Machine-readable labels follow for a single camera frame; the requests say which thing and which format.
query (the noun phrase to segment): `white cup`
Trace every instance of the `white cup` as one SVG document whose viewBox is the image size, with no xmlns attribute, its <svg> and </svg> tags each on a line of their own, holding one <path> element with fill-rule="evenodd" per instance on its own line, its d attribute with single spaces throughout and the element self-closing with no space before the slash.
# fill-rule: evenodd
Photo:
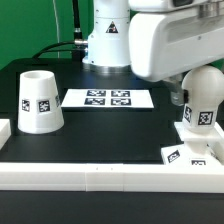
<svg viewBox="0 0 224 224">
<path fill-rule="evenodd" d="M 28 71 L 20 75 L 18 128 L 44 134 L 64 125 L 54 73 Z"/>
</svg>

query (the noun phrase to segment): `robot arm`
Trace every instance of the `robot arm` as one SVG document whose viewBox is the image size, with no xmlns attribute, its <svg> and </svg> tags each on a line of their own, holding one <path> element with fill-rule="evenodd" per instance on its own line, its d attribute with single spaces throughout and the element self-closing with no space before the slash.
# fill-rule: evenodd
<svg viewBox="0 0 224 224">
<path fill-rule="evenodd" d="M 175 125 L 184 145 L 163 148 L 164 163 L 220 165 L 213 151 L 216 146 L 210 147 L 209 139 L 221 141 L 215 121 L 224 99 L 224 75 L 206 64 L 224 57 L 224 1 L 129 0 L 129 3 L 132 9 L 142 11 L 130 24 L 133 72 L 147 81 L 165 80 L 173 92 L 173 102 L 180 103 L 181 95 L 182 101 L 185 100 L 183 120 Z M 177 75 L 189 70 L 182 87 L 178 86 Z M 219 145 L 223 151 L 224 141 Z"/>
<path fill-rule="evenodd" d="M 131 21 L 132 71 L 150 82 L 164 80 L 175 105 L 184 103 L 183 72 L 224 57 L 224 1 L 129 0 L 140 10 Z"/>
</svg>

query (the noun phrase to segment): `cable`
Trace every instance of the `cable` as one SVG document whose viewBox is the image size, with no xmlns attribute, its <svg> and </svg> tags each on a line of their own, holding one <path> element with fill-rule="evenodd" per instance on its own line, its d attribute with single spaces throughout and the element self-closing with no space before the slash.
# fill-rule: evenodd
<svg viewBox="0 0 224 224">
<path fill-rule="evenodd" d="M 42 52 L 39 52 L 39 56 L 41 56 L 42 54 L 46 54 L 46 53 L 54 53 L 54 52 L 73 52 L 73 51 L 85 51 L 85 49 L 82 49 L 82 48 L 76 48 L 76 49 L 48 50 L 48 51 L 42 51 Z"/>
<path fill-rule="evenodd" d="M 74 17 L 74 39 L 82 39 L 78 0 L 72 0 L 72 5 L 73 5 L 73 17 Z"/>
<path fill-rule="evenodd" d="M 60 36 L 60 26 L 59 26 L 56 0 L 53 0 L 53 5 L 54 5 L 54 15 L 55 15 L 56 29 L 57 29 L 57 41 L 58 41 L 58 43 L 60 43 L 61 36 Z"/>
<path fill-rule="evenodd" d="M 75 45 L 74 44 L 74 41 L 63 41 L 63 42 L 60 42 L 60 43 L 56 43 L 56 44 L 52 44 L 52 45 L 49 45 L 45 48 L 43 48 L 41 51 L 39 51 L 38 53 L 36 53 L 33 58 L 38 58 L 41 54 L 43 54 L 43 52 L 46 52 L 52 48 L 55 48 L 55 47 L 60 47 L 60 46 L 64 46 L 64 45 Z"/>
</svg>

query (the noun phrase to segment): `green background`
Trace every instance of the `green background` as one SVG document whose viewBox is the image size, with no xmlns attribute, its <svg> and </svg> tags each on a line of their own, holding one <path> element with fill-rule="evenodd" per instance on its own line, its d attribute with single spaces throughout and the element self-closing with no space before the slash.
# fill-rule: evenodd
<svg viewBox="0 0 224 224">
<path fill-rule="evenodd" d="M 60 41 L 73 39 L 72 0 L 55 0 Z M 79 0 L 84 38 L 93 29 L 93 0 Z M 57 42 L 53 0 L 0 0 L 0 69 L 18 58 L 32 57 L 42 48 Z M 70 54 L 61 53 L 61 57 Z M 223 61 L 215 65 L 222 67 Z"/>
</svg>

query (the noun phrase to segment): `black tabletop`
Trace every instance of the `black tabletop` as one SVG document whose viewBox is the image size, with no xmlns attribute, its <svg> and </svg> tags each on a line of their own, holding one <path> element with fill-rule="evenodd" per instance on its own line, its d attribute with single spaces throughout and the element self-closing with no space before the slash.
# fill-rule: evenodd
<svg viewBox="0 0 224 224">
<path fill-rule="evenodd" d="M 19 77 L 24 71 L 54 72 L 60 100 L 68 89 L 147 89 L 153 109 L 63 108 L 65 125 L 45 134 L 18 130 Z M 0 118 L 12 136 L 0 162 L 162 164 L 161 147 L 180 144 L 174 121 L 183 107 L 168 89 L 131 72 L 102 76 L 69 59 L 20 59 L 0 71 Z M 223 106 L 218 113 L 224 127 Z M 122 192 L 0 192 L 0 224 L 13 223 L 223 223 L 223 194 Z"/>
</svg>

